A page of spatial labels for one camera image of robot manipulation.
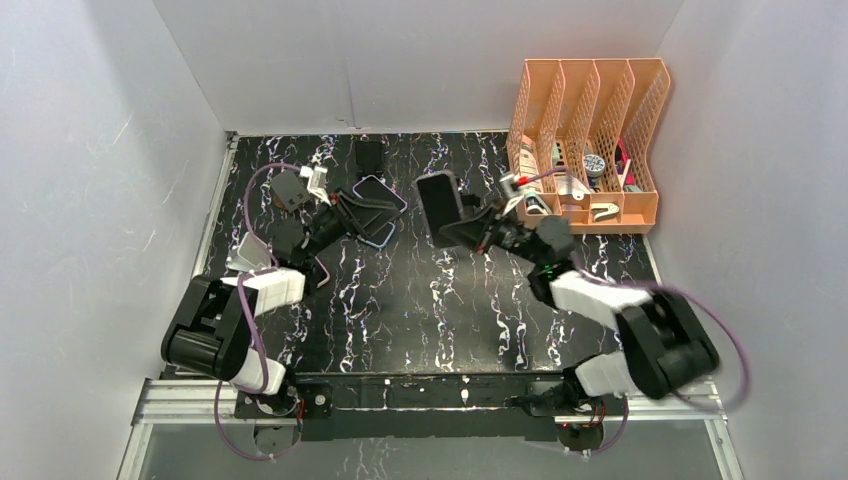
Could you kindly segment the pink case phone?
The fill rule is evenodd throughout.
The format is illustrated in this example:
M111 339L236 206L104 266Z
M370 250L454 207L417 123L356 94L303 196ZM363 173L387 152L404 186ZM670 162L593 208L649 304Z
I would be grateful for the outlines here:
M461 220L459 191L451 171L422 175L414 185L432 235L436 235L443 226Z

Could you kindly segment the orange desk file organizer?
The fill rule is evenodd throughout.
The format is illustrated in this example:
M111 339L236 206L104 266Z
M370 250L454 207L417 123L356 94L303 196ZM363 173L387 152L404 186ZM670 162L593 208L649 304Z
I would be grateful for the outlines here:
M516 105L507 136L511 173L518 176L519 150L524 135L540 173L527 185L552 210L531 215L524 200L513 210L530 226L547 216L566 218L578 234L646 234L656 224L659 193L650 168L654 132L671 89L671 76L660 58L527 59L519 82ZM633 184L619 183L615 150L619 140L631 158ZM554 168L552 148L559 144L563 165ZM585 154L606 162L602 177L588 178ZM557 194L555 175L570 173L593 192L582 201ZM592 220L592 203L620 207L615 219Z

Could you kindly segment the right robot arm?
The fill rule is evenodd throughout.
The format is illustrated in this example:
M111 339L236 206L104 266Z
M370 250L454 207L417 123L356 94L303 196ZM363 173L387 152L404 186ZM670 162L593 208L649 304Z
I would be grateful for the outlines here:
M439 232L476 253L498 247L531 262L527 279L538 301L618 335L619 350L565 368L558 385L512 397L511 407L587 414L607 395L641 393L661 400L721 365L685 295L659 284L620 284L587 273L576 262L571 225L562 216L528 227L491 203Z

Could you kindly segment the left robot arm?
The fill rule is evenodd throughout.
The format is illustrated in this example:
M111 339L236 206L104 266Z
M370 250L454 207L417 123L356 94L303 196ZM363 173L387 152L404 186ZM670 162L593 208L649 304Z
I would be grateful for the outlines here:
M279 225L258 266L236 276L193 277L162 339L162 360L228 384L275 416L292 414L303 402L295 375L268 355L257 318L319 289L323 250L344 237L367 239L399 215L393 202L338 189L307 225Z

